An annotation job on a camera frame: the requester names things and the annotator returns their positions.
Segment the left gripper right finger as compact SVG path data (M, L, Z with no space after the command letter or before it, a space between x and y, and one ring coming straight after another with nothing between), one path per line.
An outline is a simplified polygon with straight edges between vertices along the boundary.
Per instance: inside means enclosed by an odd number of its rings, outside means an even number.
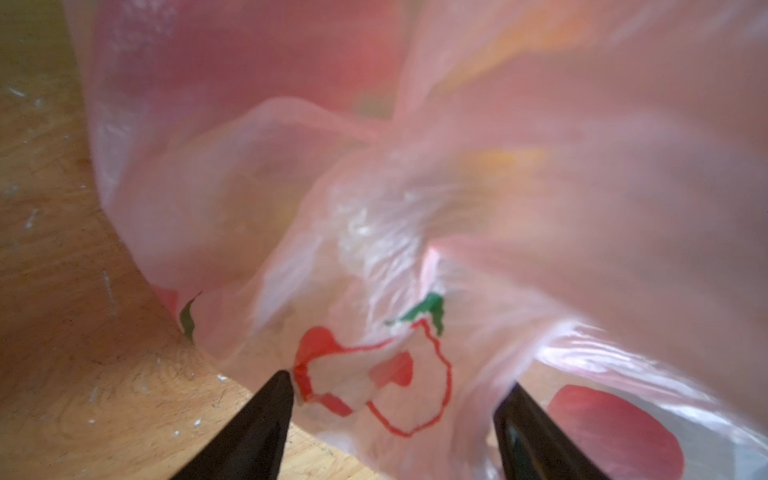
M494 427L507 480L607 480L520 384L496 409Z

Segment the pink plastic bag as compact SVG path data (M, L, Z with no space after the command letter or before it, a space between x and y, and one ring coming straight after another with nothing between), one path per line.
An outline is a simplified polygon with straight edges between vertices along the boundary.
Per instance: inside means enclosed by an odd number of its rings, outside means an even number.
M608 479L767 475L763 1L67 1L176 325L393 479L520 384Z

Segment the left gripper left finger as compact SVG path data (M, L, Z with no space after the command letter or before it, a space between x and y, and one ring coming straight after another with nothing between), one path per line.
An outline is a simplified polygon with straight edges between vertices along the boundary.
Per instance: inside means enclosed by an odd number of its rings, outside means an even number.
M172 479L277 479L293 405L290 374L279 371Z

